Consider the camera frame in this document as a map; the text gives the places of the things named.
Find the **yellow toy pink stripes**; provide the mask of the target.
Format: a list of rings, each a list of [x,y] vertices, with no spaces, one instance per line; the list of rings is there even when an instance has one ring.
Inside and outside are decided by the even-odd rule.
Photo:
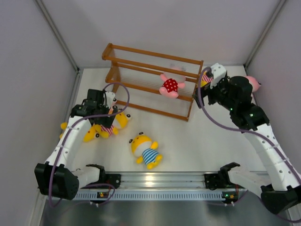
[[[118,114],[115,116],[115,119],[110,128],[104,127],[103,125],[95,125],[96,134],[102,138],[108,138],[111,135],[117,135],[119,130],[124,129],[128,122],[131,120],[132,116],[123,111],[121,108],[118,109]]]
[[[201,77],[200,87],[204,87],[206,84],[210,83],[212,80],[213,80],[213,78],[207,76],[207,72],[204,72]]]

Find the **pink toy red dots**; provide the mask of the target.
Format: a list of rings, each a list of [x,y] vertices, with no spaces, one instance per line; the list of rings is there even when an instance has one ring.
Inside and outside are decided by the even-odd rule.
[[[160,78],[163,81],[159,88],[160,94],[168,98],[178,98],[178,89],[185,87],[186,77],[176,73],[163,72]]]
[[[114,97],[113,100],[112,100],[112,103],[111,103],[111,106],[114,106],[117,102],[117,99]]]
[[[249,83],[252,85],[252,92],[256,92],[260,87],[261,83],[258,82],[253,76],[246,76],[248,79]]]

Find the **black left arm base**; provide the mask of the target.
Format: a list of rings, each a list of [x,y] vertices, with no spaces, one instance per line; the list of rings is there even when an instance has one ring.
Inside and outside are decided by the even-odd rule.
[[[120,173],[108,173],[104,166],[88,164],[81,170],[76,170],[79,188],[105,187],[106,184],[119,188],[121,183]]]

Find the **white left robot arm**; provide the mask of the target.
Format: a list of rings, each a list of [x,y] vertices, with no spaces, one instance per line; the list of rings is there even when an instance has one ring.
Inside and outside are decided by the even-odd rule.
[[[111,91],[89,89],[87,98],[72,108],[59,143],[45,163],[37,164],[34,169],[42,195],[72,200],[80,188],[89,184],[101,188],[106,184],[103,166],[88,164],[75,171],[71,167],[92,126],[112,125],[114,117],[111,114],[118,111],[116,101],[115,93]]]

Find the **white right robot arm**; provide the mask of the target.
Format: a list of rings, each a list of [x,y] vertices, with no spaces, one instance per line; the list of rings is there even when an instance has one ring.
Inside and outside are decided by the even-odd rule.
[[[264,207],[279,214],[301,202],[301,175],[282,150],[273,133],[264,110],[252,102],[253,85],[246,77],[226,75],[202,85],[198,80],[194,99],[198,107],[215,125],[240,132],[250,142],[264,165],[269,179],[265,180],[244,169],[236,162],[224,165],[218,171],[220,183],[225,187],[238,185],[257,195]],[[219,104],[230,113],[235,128],[214,120],[204,108],[204,98],[209,105]]]

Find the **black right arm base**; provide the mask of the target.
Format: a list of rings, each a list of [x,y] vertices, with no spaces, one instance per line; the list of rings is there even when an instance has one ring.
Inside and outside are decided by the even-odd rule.
[[[232,162],[220,168],[216,173],[205,173],[205,186],[209,190],[216,190],[220,188],[234,188],[234,183],[230,182],[228,172],[235,167],[240,167],[240,164]]]

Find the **brown wooden toy shelf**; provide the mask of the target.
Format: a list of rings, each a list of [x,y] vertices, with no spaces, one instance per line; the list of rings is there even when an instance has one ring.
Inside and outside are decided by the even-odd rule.
[[[105,78],[113,84],[117,104],[125,105],[128,89],[131,100],[129,106],[135,109],[188,121],[193,105],[193,93],[203,67],[202,60],[167,55],[142,49],[124,47],[109,43],[102,53],[102,59],[111,63]],[[185,87],[178,89],[178,98],[168,98],[160,94],[163,72],[176,73],[186,77]]]

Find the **yellow toy blue stripes left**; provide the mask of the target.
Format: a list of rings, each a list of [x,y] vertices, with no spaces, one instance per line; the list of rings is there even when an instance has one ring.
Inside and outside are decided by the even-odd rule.
[[[62,129],[62,133],[60,134],[60,138],[62,138],[64,131],[67,128],[68,123],[67,122],[63,122],[60,125],[60,128]],[[93,125],[90,130],[87,132],[87,134],[84,136],[83,138],[83,142],[89,142],[95,138],[99,138],[99,133],[96,131],[95,129],[95,125]]]

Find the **yellow toy blue stripes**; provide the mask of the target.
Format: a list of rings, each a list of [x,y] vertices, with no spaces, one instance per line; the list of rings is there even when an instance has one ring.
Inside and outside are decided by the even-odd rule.
[[[63,122],[60,125],[60,128],[62,129],[62,133],[60,134],[60,138],[62,138],[64,131],[67,128],[68,123],[67,122]],[[93,125],[90,130],[87,132],[87,134],[84,136],[83,138],[83,142],[89,142],[95,138],[99,138],[99,133],[96,131],[95,129],[95,125]]]
[[[158,142],[153,141],[144,132],[129,140],[130,150],[136,159],[137,164],[144,163],[148,170],[157,167],[163,159],[158,149]]]

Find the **yellow toy blue stripes centre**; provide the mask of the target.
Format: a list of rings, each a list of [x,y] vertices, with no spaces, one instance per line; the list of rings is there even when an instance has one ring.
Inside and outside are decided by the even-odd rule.
[[[163,159],[158,149],[158,142],[153,141],[144,132],[129,140],[130,150],[136,159],[137,164],[144,163],[148,170],[157,167]]]

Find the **aluminium mounting rail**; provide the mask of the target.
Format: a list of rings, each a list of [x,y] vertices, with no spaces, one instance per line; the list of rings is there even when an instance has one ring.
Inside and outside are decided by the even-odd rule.
[[[104,202],[106,200],[239,200],[232,188],[209,190],[205,186],[204,174],[121,174],[119,188],[106,184],[105,187],[80,188],[73,200]]]

